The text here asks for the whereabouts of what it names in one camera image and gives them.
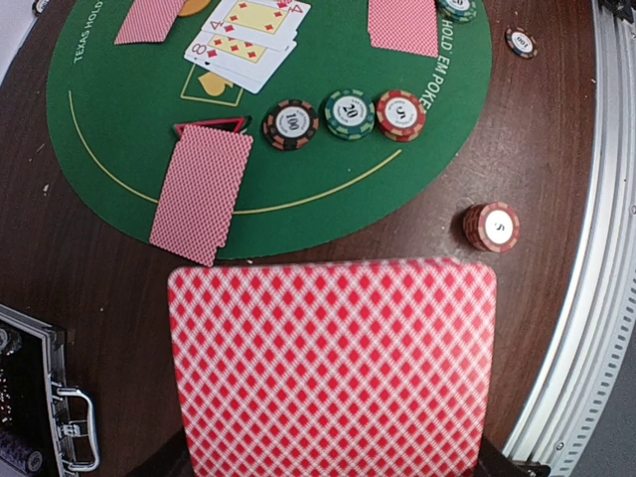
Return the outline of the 100 chips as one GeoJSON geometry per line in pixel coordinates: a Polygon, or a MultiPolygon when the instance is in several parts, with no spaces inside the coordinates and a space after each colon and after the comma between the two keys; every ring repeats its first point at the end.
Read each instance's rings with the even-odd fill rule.
{"type": "Polygon", "coordinates": [[[272,147],[281,151],[295,151],[314,138],[319,126],[319,115],[309,102],[286,99],[264,117],[262,132],[272,147]]]}

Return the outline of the dealt red-backed card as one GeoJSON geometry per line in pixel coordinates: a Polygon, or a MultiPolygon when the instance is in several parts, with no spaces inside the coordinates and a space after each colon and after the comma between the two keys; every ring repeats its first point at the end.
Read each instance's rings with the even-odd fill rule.
{"type": "Polygon", "coordinates": [[[162,186],[150,243],[211,266],[227,241],[253,137],[184,128],[162,186]]]}

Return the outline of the red chips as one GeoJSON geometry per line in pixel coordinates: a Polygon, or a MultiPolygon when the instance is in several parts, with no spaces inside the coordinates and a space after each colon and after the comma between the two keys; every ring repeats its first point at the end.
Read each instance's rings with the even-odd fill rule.
{"type": "Polygon", "coordinates": [[[426,112],[413,93],[388,90],[379,98],[376,110],[379,128],[390,140],[411,142],[423,132],[426,112]]]}

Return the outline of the green chips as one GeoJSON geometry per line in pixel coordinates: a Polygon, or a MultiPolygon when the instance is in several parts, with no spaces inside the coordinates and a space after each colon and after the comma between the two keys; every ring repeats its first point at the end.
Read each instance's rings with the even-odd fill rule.
{"type": "Polygon", "coordinates": [[[477,16],[477,7],[473,0],[437,0],[436,3],[440,14],[452,22],[468,23],[477,16]]]}

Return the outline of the orange big blind button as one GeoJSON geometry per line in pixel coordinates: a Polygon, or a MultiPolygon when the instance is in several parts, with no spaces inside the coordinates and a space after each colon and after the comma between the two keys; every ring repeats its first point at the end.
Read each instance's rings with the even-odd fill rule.
{"type": "Polygon", "coordinates": [[[191,17],[204,11],[212,0],[186,0],[178,14],[179,17],[191,17]]]}

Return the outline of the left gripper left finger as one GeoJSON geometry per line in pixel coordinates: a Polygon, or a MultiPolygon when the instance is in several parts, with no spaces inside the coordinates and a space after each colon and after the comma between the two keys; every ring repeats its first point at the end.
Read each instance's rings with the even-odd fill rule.
{"type": "Polygon", "coordinates": [[[175,433],[157,452],[133,470],[140,477],[192,477],[185,430],[175,433]]]}

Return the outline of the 20 chips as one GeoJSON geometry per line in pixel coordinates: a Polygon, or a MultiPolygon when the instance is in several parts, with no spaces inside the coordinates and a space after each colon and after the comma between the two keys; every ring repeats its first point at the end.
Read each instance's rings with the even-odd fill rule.
{"type": "Polygon", "coordinates": [[[333,91],[326,99],[324,115],[328,129],[348,141],[367,137],[376,121],[374,103],[366,93],[354,88],[333,91]]]}

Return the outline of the placed 100 chip stack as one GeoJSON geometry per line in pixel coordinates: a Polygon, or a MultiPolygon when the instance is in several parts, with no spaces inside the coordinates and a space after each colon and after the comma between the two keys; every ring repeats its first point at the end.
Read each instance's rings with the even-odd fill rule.
{"type": "Polygon", "coordinates": [[[509,27],[505,40],[510,50],[520,58],[529,60],[538,53],[534,37],[521,27],[509,27]]]}

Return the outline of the red black triangular dealer button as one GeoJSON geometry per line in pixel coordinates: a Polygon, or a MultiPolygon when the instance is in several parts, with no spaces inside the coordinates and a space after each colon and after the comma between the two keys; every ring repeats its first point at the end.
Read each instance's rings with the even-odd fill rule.
{"type": "Polygon", "coordinates": [[[178,137],[181,137],[183,135],[183,132],[187,126],[201,126],[234,133],[245,133],[251,123],[251,116],[238,116],[230,118],[206,119],[186,123],[175,123],[172,128],[178,137]]]}

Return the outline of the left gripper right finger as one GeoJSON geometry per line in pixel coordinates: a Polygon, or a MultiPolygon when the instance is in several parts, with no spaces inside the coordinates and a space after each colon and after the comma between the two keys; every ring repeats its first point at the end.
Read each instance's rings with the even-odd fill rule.
{"type": "Polygon", "coordinates": [[[476,477],[549,477],[550,466],[537,462],[515,462],[488,439],[481,440],[476,477]]]}

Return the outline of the dealt cards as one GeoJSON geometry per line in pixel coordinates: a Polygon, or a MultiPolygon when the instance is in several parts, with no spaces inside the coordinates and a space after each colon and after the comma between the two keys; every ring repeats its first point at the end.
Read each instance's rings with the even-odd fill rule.
{"type": "Polygon", "coordinates": [[[184,4],[184,0],[134,0],[114,44],[163,43],[184,4]]]}
{"type": "Polygon", "coordinates": [[[368,3],[368,32],[374,48],[438,56],[434,0],[372,0],[368,3]]]}

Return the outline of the red-backed playing card deck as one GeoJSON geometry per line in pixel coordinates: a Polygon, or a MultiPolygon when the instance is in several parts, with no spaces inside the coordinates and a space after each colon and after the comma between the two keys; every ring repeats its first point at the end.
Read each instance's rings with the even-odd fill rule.
{"type": "Polygon", "coordinates": [[[452,258],[181,267],[167,282],[198,476],[469,476],[497,277],[452,258]]]}

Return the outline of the red 5 chip stack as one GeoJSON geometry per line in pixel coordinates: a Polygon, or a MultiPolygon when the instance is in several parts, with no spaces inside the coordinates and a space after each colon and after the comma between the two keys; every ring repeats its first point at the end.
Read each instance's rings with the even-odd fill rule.
{"type": "Polygon", "coordinates": [[[462,229],[474,247],[496,253],[510,251],[521,235],[517,213],[503,202],[470,207],[463,216],[462,229]]]}

